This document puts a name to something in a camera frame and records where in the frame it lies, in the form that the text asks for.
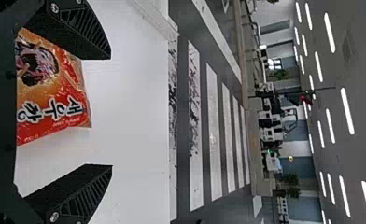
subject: potted plant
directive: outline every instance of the potted plant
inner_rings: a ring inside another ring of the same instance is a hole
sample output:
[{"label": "potted plant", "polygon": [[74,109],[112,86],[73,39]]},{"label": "potted plant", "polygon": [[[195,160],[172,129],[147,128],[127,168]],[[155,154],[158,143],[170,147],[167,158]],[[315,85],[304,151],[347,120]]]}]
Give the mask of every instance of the potted plant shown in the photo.
[{"label": "potted plant", "polygon": [[268,77],[275,77],[278,80],[288,79],[290,77],[290,71],[286,71],[285,69],[280,69],[271,72]]},{"label": "potted plant", "polygon": [[290,197],[290,198],[293,198],[293,199],[298,199],[300,198],[300,194],[301,194],[301,191],[299,188],[289,188],[287,191],[286,191],[286,194]]},{"label": "potted plant", "polygon": [[296,174],[286,174],[282,175],[281,181],[289,184],[290,186],[297,186],[299,185],[299,177]]}]

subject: screw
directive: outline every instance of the screw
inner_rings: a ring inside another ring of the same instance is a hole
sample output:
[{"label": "screw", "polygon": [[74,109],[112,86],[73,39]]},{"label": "screw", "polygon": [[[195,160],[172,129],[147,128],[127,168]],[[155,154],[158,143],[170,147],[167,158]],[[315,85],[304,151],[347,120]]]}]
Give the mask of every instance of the screw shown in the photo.
[{"label": "screw", "polygon": [[51,216],[51,218],[49,219],[52,223],[54,223],[54,222],[56,222],[57,220],[58,220],[58,218],[59,218],[59,213],[57,213],[57,212],[54,212],[54,213],[52,213],[52,216]]},{"label": "screw", "polygon": [[55,3],[51,3],[51,11],[55,14],[59,13],[59,7]]}]

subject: red noodle package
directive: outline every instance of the red noodle package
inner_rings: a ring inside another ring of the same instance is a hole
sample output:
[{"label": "red noodle package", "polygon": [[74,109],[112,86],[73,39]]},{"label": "red noodle package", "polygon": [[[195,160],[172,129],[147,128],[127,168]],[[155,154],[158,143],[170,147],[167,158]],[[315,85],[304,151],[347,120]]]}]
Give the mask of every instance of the red noodle package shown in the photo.
[{"label": "red noodle package", "polygon": [[91,127],[81,60],[26,29],[15,41],[18,145],[68,127]]}]

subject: ceiling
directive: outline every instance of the ceiling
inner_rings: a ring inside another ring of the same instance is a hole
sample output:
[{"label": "ceiling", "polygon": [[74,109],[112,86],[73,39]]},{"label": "ceiling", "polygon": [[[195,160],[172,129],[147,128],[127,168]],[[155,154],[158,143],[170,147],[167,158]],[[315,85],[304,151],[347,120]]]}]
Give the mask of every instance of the ceiling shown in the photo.
[{"label": "ceiling", "polygon": [[[309,132],[313,138],[314,163],[322,172],[327,197],[321,193],[321,206],[327,219],[332,223],[366,223],[366,201],[361,181],[366,181],[366,3],[358,0],[314,1],[299,0],[303,21],[299,23],[294,12],[295,25],[299,34],[304,34],[308,57],[304,56],[303,42],[298,48],[303,56],[305,74],[301,75],[303,89],[310,89],[309,75],[313,76],[314,86],[318,88],[335,87],[335,90],[318,91],[308,119]],[[308,27],[304,4],[308,2],[313,30]],[[336,51],[331,52],[330,42],[324,21],[328,12],[334,36]],[[349,52],[343,47],[349,36]],[[323,73],[323,82],[318,77],[315,61],[318,52]],[[348,130],[347,119],[340,89],[346,90],[353,119],[355,133]],[[326,109],[331,112],[335,144],[331,141],[331,131]],[[320,121],[325,148],[322,148],[317,122]],[[327,174],[331,175],[335,204],[331,201],[331,190]],[[345,180],[350,216],[345,212],[345,203],[339,176]]]}]

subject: instant noodle package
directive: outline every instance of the instant noodle package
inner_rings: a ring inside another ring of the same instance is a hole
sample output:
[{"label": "instant noodle package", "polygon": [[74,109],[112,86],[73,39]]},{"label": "instant noodle package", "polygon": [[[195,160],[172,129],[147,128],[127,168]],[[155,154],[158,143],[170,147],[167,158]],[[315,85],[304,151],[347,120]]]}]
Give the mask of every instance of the instant noodle package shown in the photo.
[{"label": "instant noodle package", "polygon": [[68,127],[91,127],[81,60],[26,29],[15,41],[17,144]]}]

